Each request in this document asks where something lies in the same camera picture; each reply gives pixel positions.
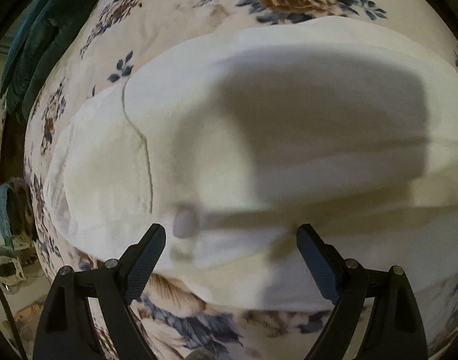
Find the white pants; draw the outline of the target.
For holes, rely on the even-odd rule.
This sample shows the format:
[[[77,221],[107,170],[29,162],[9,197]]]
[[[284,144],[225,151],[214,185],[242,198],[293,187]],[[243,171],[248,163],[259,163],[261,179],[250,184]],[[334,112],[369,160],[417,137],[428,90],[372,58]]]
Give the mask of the white pants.
[[[421,291],[458,273],[458,73],[341,17],[198,37],[83,104],[43,193],[95,258],[162,225],[157,274],[214,305],[327,308],[296,249],[304,223]]]

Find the patterned slipper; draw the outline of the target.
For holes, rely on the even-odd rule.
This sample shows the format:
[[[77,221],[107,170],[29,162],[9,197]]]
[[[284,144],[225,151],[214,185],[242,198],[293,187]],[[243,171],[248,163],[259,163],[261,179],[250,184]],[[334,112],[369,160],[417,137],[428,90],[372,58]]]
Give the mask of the patterned slipper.
[[[26,270],[36,260],[30,253],[0,245],[0,283],[8,289],[21,286],[28,279]]]

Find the blue denim cloth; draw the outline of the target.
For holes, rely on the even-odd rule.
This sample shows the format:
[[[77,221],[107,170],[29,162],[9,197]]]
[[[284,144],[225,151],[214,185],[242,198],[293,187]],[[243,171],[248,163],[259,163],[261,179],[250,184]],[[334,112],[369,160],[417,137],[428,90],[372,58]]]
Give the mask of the blue denim cloth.
[[[21,178],[0,185],[0,233],[13,250],[29,248],[37,237],[29,187]]]

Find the dark teal folded quilt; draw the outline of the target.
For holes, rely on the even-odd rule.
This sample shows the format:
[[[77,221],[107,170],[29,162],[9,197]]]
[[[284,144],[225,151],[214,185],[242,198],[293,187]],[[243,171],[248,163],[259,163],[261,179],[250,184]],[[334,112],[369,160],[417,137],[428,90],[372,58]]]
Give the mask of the dark teal folded quilt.
[[[8,114],[29,117],[41,87],[99,0],[36,0],[9,49],[1,78]]]

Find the floral bed blanket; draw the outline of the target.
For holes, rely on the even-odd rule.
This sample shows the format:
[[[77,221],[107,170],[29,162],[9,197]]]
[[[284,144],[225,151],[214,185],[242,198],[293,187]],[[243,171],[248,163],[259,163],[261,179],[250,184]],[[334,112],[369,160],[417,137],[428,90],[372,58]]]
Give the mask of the floral bed blanket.
[[[88,99],[125,82],[183,42],[326,17],[360,20],[400,33],[435,51],[458,73],[458,40],[425,0],[99,0],[41,87],[29,117],[17,114],[27,124],[24,178],[32,194],[36,249],[49,278],[54,280],[64,266],[91,271],[111,259],[95,258],[60,235],[43,193],[59,135]],[[428,357],[441,359],[458,335],[458,273],[413,291]],[[327,308],[314,311],[218,306],[193,294],[181,281],[157,274],[155,266],[129,312],[158,359],[184,359],[195,350],[205,350],[216,359],[302,359],[333,311],[333,304],[326,301]],[[88,302],[104,358],[120,359],[99,301]]]

